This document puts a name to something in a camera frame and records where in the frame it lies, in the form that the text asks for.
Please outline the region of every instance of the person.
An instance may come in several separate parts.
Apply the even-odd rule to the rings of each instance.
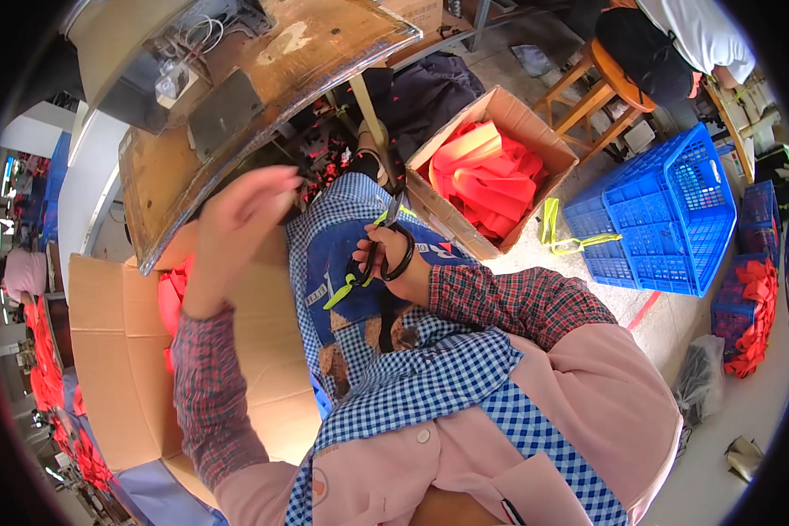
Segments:
[[[659,105],[695,97],[702,74],[735,89],[757,64],[715,0],[611,0],[596,37],[640,96]]]
[[[370,224],[391,198],[369,137],[286,227],[306,359],[333,402],[300,466],[270,462],[252,429],[225,301],[293,203],[296,169],[243,175],[199,219],[173,400],[230,524],[636,524],[682,429],[661,375],[579,279],[494,275],[406,206],[415,253],[379,279],[407,241]],[[350,258],[375,279],[334,301]]]
[[[30,252],[26,248],[13,248],[0,258],[0,289],[23,305],[34,305],[35,296],[46,292],[47,255]]]

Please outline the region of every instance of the plaid sleeve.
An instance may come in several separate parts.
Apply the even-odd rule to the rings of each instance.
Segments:
[[[238,469],[268,462],[247,414],[234,310],[226,307],[210,320],[193,320],[182,310],[171,353],[181,448],[202,483],[213,490]]]
[[[585,282],[546,268],[494,275],[485,267],[433,266],[430,310],[453,321],[498,327],[545,351],[586,323],[617,323]]]

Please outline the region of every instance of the pink jacket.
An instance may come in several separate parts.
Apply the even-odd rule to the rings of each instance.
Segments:
[[[549,353],[509,335],[525,357],[512,380],[560,429],[637,523],[672,468],[682,418],[631,334],[586,324]],[[214,489],[234,526],[283,524],[298,468],[285,462],[233,472]],[[467,492],[500,521],[514,504],[527,524],[589,524],[547,455],[524,460],[478,406],[314,457],[316,524],[406,525],[430,485]]]

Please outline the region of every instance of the yellow elastic band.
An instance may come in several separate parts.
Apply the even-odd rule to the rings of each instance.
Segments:
[[[556,256],[584,252],[585,247],[589,247],[590,245],[598,245],[599,243],[622,239],[622,234],[598,234],[583,240],[570,237],[569,239],[556,241],[555,223],[558,221],[558,205],[559,201],[555,197],[548,198],[546,203],[544,203],[544,229],[541,231],[541,244],[550,247],[552,249],[552,253]],[[547,231],[550,235],[549,243],[547,243]],[[559,245],[566,245],[567,243],[578,243],[579,246],[572,250],[555,250],[555,247]]]
[[[400,210],[399,211],[403,212],[404,214],[409,214],[412,217],[417,217],[415,212],[413,212],[412,210],[409,210],[404,205],[400,205]],[[384,210],[383,211],[383,215],[379,216],[376,220],[374,220],[374,225],[379,225],[380,223],[385,221],[386,220],[386,216],[389,216],[389,211],[388,210]]]
[[[353,274],[345,276],[345,285],[338,289],[330,300],[327,300],[324,309],[330,310],[335,304],[339,303],[342,298],[347,296],[348,292],[351,292],[355,283],[357,283],[357,278]]]

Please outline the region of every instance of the left hand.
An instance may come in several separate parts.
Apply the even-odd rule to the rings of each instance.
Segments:
[[[286,215],[298,169],[272,166],[241,175],[204,205],[183,309],[207,319],[222,310],[266,235]]]

